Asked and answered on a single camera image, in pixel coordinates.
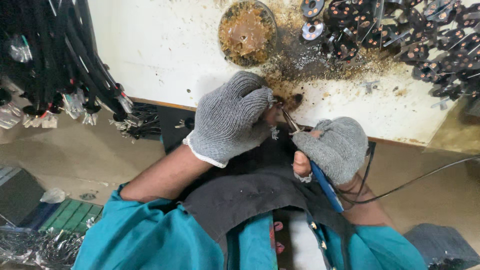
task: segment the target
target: glove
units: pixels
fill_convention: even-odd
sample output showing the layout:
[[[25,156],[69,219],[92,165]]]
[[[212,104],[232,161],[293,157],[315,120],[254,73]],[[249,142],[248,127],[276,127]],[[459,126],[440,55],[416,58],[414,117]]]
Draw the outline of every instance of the glove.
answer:
[[[195,156],[224,168],[228,160],[259,146],[270,134],[259,120],[273,100],[266,81],[237,72],[227,83],[198,102],[195,129],[183,140]]]
[[[318,122],[315,130],[322,131],[318,138],[299,132],[293,142],[335,185],[350,182],[363,165],[368,148],[360,124],[350,117],[340,117]]]

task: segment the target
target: teal sleeve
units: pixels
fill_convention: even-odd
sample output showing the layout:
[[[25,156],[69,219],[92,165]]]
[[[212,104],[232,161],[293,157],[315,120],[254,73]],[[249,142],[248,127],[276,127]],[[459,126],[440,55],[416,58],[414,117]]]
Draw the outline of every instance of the teal sleeve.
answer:
[[[325,241],[333,266],[344,269],[340,237],[325,228]],[[426,270],[420,252],[391,227],[357,226],[349,244],[353,270]]]
[[[249,218],[227,233],[228,270],[277,270],[271,211]]]
[[[122,187],[87,231],[74,270],[223,268],[220,247],[181,205],[124,201]]]

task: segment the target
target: black wire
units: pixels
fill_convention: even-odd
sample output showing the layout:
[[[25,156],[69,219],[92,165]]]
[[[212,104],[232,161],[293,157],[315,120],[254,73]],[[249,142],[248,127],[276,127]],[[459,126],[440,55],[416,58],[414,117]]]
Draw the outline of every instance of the black wire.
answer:
[[[370,165],[372,164],[373,155],[375,154],[375,147],[377,146],[377,143],[376,142],[369,142],[369,144],[370,144],[370,158],[368,159],[367,169],[365,169],[365,174],[364,174],[363,179],[361,181],[360,189],[358,190],[354,201],[357,201],[357,199],[360,197],[360,194],[363,190],[363,187],[365,186],[365,182],[367,181],[367,176],[368,176],[368,173],[370,171]],[[348,211],[348,210],[352,209],[354,206],[355,206],[355,204],[352,204],[349,208],[345,209],[345,211]]]
[[[458,161],[452,162],[452,163],[450,163],[450,164],[444,165],[444,166],[442,166],[442,167],[440,167],[440,168],[438,168],[438,169],[436,169],[436,170],[433,170],[433,171],[431,171],[431,172],[429,172],[429,173],[426,173],[426,174],[424,174],[424,175],[422,175],[422,176],[420,176],[420,177],[417,177],[417,178],[415,178],[415,179],[413,179],[413,180],[411,180],[411,181],[409,181],[409,182],[407,182],[407,183],[405,183],[405,184],[403,184],[403,185],[401,185],[401,186],[399,186],[399,187],[397,187],[397,188],[395,188],[395,189],[392,189],[392,190],[390,190],[390,191],[388,191],[388,192],[386,192],[386,193],[383,193],[383,194],[380,195],[380,196],[377,196],[377,197],[375,197],[375,198],[371,198],[371,199],[368,199],[368,200],[364,200],[364,201],[357,201],[356,199],[355,199],[355,200],[350,200],[349,198],[347,198],[345,195],[342,194],[342,192],[331,182],[331,180],[330,180],[328,177],[327,177],[327,180],[330,182],[330,184],[331,184],[331,186],[333,187],[333,189],[335,190],[335,192],[336,192],[337,194],[339,194],[340,197],[342,197],[342,199],[344,199],[345,201],[347,201],[347,202],[349,202],[349,203],[351,203],[351,204],[367,204],[367,203],[376,201],[376,200],[378,200],[378,199],[381,199],[381,198],[383,198],[383,197],[386,197],[386,196],[394,193],[395,191],[398,191],[398,190],[400,190],[400,189],[403,189],[403,188],[405,188],[405,187],[407,187],[407,186],[415,183],[416,181],[418,181],[418,180],[420,180],[420,179],[423,179],[423,178],[425,178],[425,177],[427,177],[427,176],[430,176],[430,175],[432,175],[432,174],[434,174],[434,173],[436,173],[436,172],[439,172],[439,171],[441,171],[441,170],[443,170],[443,169],[446,169],[446,168],[448,168],[448,167],[451,167],[451,166],[453,166],[453,165],[456,165],[456,164],[459,164],[459,163],[462,163],[462,162],[465,162],[465,161],[468,161],[468,160],[474,160],[474,159],[480,159],[480,155],[475,155],[475,156],[472,156],[472,157],[469,157],[469,158],[465,158],[465,159],[458,160]]]

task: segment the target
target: concrete floor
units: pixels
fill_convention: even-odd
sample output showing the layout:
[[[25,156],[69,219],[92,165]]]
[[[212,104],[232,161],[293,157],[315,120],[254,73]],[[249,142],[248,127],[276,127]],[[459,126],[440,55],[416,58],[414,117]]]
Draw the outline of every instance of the concrete floor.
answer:
[[[104,204],[119,184],[165,154],[159,141],[132,144],[108,125],[109,117],[111,114],[102,110],[98,125],[89,126],[62,114],[58,129],[22,129],[15,141],[0,145],[0,163],[27,169],[46,189],[59,187],[74,199],[94,193],[96,199],[89,202]],[[367,183],[381,194],[462,157],[378,144]],[[451,226],[480,253],[479,191],[479,166],[459,164],[382,199],[382,203],[401,233],[424,222]]]

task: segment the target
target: forearm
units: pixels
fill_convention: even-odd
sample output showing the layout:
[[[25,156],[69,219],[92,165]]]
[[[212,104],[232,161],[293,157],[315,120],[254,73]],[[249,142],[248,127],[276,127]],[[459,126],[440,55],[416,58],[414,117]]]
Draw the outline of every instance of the forearm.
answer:
[[[176,199],[198,176],[213,165],[199,160],[187,145],[179,146],[135,177],[120,192],[127,201]]]
[[[344,194],[350,200],[364,201],[372,199],[375,194],[365,184],[360,196],[357,198],[357,193],[360,190],[362,178],[355,174],[352,182],[338,185],[341,190],[348,191]],[[346,209],[350,208],[352,204],[348,203],[342,197],[339,197]],[[392,219],[387,215],[379,201],[373,201],[367,204],[356,204],[350,210],[343,212],[343,216],[352,224],[368,225],[368,226],[390,226],[395,229]]]

